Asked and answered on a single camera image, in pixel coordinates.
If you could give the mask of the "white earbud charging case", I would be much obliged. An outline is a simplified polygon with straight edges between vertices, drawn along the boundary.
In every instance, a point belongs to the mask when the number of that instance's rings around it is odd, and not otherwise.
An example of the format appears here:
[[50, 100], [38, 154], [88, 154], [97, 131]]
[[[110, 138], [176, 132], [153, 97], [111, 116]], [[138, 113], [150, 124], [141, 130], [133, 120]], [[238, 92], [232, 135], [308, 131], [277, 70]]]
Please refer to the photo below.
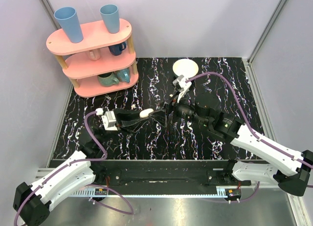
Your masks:
[[154, 112], [154, 109], [145, 109], [145, 110], [142, 110], [140, 113], [139, 113], [139, 117], [140, 118], [147, 118], [149, 116], [149, 114], [153, 113]]

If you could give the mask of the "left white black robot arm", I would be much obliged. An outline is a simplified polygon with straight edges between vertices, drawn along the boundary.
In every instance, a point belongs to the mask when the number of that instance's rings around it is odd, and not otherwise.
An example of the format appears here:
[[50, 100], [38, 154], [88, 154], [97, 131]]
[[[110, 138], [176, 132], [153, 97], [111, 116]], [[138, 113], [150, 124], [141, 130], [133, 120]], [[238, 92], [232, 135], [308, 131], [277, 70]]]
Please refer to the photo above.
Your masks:
[[104, 111], [98, 108], [88, 113], [84, 118], [84, 125], [92, 144], [75, 151], [65, 162], [41, 179], [30, 185], [23, 182], [16, 188], [13, 202], [16, 216], [13, 224], [16, 226], [18, 222], [22, 222], [24, 226], [39, 226], [59, 203], [74, 192], [90, 184], [108, 183], [106, 171], [101, 166], [107, 159], [108, 152], [91, 131], [88, 123], [90, 116], [101, 117], [106, 131], [125, 129], [136, 132], [153, 111]]

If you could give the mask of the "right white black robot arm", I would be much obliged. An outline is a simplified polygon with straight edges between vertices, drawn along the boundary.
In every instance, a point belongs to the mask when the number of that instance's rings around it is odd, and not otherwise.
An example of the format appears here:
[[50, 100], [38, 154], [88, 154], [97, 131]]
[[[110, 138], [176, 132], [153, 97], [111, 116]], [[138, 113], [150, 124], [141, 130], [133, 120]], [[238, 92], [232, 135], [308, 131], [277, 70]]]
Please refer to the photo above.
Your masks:
[[259, 181], [278, 185], [283, 191], [302, 197], [307, 189], [313, 167], [313, 153], [285, 147], [253, 130], [248, 122], [222, 112], [221, 103], [215, 95], [201, 94], [194, 104], [176, 98], [164, 102], [161, 109], [150, 112], [149, 117], [165, 126], [169, 114], [198, 124], [211, 139], [245, 149], [265, 164], [230, 161], [229, 169], [222, 172], [224, 183]]

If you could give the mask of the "black marble pattern mat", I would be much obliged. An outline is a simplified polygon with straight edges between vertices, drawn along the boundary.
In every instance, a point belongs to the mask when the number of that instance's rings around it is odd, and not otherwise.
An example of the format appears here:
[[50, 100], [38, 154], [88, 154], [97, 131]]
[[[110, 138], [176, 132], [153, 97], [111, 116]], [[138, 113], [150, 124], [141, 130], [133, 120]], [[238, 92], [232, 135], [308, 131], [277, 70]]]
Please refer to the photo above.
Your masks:
[[[92, 98], [72, 92], [58, 136], [53, 159], [67, 159], [91, 140], [85, 126], [86, 114], [97, 108], [158, 109], [173, 90], [172, 66], [175, 58], [138, 58], [138, 82], [131, 88]], [[195, 58], [201, 73], [217, 72], [193, 82], [185, 95], [193, 103], [201, 94], [216, 95], [221, 108], [240, 116], [244, 111], [252, 128], [263, 132], [244, 62], [234, 57]], [[180, 118], [170, 118], [167, 127], [153, 121], [144, 124], [135, 134], [107, 132], [97, 116], [89, 118], [89, 126], [108, 152], [110, 159], [254, 159], [255, 155], [227, 143], [211, 139], [199, 126]]]

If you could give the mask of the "green glazed mug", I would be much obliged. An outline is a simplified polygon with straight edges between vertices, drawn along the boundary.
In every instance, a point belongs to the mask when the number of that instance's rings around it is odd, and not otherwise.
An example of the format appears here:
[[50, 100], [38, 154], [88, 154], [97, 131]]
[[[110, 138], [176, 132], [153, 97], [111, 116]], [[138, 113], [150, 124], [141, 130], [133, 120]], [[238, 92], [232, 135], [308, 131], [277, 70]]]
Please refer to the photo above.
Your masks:
[[110, 87], [119, 84], [119, 79], [114, 72], [104, 73], [97, 76], [98, 82], [104, 87]]

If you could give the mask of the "light blue butterfly mug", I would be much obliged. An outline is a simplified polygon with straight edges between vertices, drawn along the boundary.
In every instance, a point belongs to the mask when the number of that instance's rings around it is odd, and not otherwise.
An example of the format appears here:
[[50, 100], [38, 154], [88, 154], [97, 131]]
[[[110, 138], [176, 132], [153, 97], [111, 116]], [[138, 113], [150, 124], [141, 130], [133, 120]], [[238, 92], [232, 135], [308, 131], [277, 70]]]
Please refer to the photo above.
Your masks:
[[120, 82], [130, 83], [131, 75], [129, 68], [117, 70], [115, 74]]

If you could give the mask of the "cream white bowl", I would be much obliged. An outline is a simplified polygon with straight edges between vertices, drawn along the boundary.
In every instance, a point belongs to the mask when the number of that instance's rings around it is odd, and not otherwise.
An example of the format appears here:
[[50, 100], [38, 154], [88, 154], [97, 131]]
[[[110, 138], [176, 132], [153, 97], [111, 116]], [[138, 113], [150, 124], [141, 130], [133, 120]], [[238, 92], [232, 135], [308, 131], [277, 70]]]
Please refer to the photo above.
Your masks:
[[197, 75], [199, 67], [193, 60], [179, 59], [174, 62], [172, 70], [177, 77], [183, 75], [186, 78], [191, 78]]

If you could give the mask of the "pink three-tier shelf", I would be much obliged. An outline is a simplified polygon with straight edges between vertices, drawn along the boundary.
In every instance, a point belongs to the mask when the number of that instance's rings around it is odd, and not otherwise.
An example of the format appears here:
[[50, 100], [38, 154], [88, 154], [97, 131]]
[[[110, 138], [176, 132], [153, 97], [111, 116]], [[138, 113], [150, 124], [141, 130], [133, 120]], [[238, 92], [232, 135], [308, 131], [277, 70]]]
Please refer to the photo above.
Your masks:
[[[139, 74], [131, 24], [120, 19], [120, 30], [115, 34], [107, 31], [103, 21], [84, 23], [81, 29], [84, 39], [79, 43], [72, 43], [62, 29], [54, 31], [46, 41], [48, 50], [58, 60], [75, 92], [80, 97], [89, 98], [134, 86]], [[126, 42], [126, 49], [121, 55], [112, 55], [109, 46], [122, 42]], [[101, 58], [97, 61], [88, 57], [88, 51], [93, 49], [101, 51]], [[104, 87], [98, 82], [98, 75], [125, 68], [130, 69], [130, 83], [120, 82], [118, 85]]]

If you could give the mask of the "dark blue mug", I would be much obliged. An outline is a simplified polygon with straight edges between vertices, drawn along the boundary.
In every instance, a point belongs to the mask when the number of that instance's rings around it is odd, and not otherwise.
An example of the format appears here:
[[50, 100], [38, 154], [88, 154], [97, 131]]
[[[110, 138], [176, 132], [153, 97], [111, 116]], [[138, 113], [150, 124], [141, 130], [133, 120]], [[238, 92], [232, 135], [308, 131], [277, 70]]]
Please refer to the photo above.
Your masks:
[[126, 47], [127, 47], [126, 42], [122, 42], [116, 45], [109, 46], [109, 51], [112, 55], [118, 56], [122, 54], [122, 52], [126, 49]]

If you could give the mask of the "pink mug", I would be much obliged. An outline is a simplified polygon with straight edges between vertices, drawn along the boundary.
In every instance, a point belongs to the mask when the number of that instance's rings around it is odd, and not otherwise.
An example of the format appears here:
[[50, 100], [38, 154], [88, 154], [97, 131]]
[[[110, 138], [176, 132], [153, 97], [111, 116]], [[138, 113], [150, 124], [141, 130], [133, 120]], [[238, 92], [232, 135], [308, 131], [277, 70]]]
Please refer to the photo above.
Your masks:
[[100, 49], [93, 49], [88, 51], [88, 57], [92, 61], [97, 61], [101, 58], [101, 51]]

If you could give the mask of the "right light blue tumbler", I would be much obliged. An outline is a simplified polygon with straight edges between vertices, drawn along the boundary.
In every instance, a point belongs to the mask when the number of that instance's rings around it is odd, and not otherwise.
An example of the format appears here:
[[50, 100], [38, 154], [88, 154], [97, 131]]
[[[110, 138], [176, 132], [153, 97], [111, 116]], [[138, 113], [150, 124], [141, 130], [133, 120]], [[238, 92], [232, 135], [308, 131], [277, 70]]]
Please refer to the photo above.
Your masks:
[[111, 34], [118, 33], [120, 30], [118, 7], [114, 4], [104, 5], [100, 8], [100, 14], [107, 31]]

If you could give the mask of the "light blue tumbler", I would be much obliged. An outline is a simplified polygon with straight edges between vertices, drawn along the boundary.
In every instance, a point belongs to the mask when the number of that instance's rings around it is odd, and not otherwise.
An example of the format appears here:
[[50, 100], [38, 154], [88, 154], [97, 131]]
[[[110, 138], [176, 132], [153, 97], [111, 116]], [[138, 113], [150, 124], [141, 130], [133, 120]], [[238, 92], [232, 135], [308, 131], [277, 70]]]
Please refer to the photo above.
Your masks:
[[75, 8], [60, 8], [55, 11], [54, 18], [72, 43], [79, 43], [84, 39]]
[[118, 33], [120, 30], [118, 7], [114, 4], [104, 5], [100, 8], [100, 14], [107, 31], [111, 34]]

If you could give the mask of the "left light blue tumbler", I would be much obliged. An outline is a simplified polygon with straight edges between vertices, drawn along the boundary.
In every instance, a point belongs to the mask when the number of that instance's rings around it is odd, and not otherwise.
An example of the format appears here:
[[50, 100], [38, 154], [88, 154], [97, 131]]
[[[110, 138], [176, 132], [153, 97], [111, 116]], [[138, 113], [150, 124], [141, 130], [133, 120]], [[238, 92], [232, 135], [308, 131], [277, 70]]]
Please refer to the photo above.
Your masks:
[[60, 8], [55, 11], [54, 18], [72, 43], [79, 43], [84, 39], [75, 8]]

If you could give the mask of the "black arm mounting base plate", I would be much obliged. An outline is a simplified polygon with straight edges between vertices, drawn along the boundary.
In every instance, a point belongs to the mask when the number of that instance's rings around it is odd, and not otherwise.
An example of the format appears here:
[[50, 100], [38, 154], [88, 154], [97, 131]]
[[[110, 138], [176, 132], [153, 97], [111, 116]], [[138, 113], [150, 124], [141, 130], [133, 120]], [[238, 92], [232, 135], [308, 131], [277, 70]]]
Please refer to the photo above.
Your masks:
[[96, 183], [109, 186], [195, 184], [196, 186], [250, 186], [231, 175], [227, 160], [105, 160], [91, 165]]

